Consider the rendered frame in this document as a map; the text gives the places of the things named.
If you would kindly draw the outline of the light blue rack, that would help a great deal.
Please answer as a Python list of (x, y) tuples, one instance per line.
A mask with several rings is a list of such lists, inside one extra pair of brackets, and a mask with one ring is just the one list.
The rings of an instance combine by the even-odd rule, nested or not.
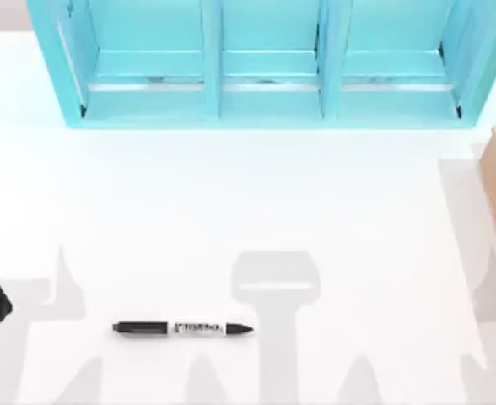
[(469, 128), (496, 0), (25, 0), (78, 128)]

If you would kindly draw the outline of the black and white marker pen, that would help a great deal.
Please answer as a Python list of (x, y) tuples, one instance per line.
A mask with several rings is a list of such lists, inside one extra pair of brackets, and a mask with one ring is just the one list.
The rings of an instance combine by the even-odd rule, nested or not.
[(240, 337), (255, 329), (241, 323), (212, 323), (189, 321), (119, 321), (112, 331), (121, 335), (152, 337)]

